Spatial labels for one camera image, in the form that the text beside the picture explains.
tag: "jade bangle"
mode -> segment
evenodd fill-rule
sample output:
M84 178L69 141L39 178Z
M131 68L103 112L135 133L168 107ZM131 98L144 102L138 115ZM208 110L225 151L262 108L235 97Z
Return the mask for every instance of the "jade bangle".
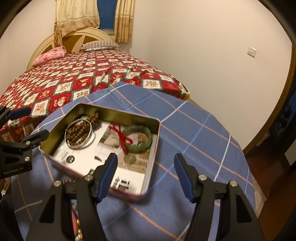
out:
M148 138L147 141L142 142L140 145L125 143L126 149L128 150L128 152L131 152L131 153L141 153L146 151L151 146L151 143L152 143L151 131L145 126L136 126L136 125L128 126L122 131L122 133L125 134L125 136L128 136L135 132L144 133Z

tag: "white wall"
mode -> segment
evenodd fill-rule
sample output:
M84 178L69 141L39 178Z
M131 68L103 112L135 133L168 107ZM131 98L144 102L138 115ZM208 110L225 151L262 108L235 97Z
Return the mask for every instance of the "white wall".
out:
M53 34L55 4L32 0L0 39L0 94ZM258 0L136 0L133 41L121 47L184 83L244 148L280 97L292 44Z
M8 26L0 39L0 95L26 71L36 48L53 34L54 0L32 0Z
M279 22L258 0L161 0L151 14L147 61L184 83L245 148L287 80L292 44Z

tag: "blue plaid tablecloth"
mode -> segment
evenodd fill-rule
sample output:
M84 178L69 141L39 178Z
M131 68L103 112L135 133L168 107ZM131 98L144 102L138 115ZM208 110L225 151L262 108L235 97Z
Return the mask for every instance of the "blue plaid tablecloth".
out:
M227 130L214 116L187 101L138 86L117 83L59 108L35 131L51 130L78 103L93 103L161 120L160 141L147 196L140 203L128 203L108 196L97 206L110 241L183 240L195 208L184 196L173 158L182 153L188 164L212 180L236 180L253 208L255 197L247 161ZM63 172L53 168L38 150L33 150L33 170L12 178L12 198L23 237L39 204ZM219 201L215 203L209 240L215 240Z

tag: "window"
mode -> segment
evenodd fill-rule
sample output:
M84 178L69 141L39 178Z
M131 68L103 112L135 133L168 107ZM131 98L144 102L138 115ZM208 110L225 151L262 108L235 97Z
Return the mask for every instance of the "window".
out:
M114 30L117 0L97 0L100 16L100 30Z

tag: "wall switch plate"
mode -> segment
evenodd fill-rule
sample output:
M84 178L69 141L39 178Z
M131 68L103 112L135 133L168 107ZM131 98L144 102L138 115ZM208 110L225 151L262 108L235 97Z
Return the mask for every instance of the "wall switch plate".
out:
M252 56L253 58L255 58L256 52L257 52L257 49L252 47L248 48L248 55Z

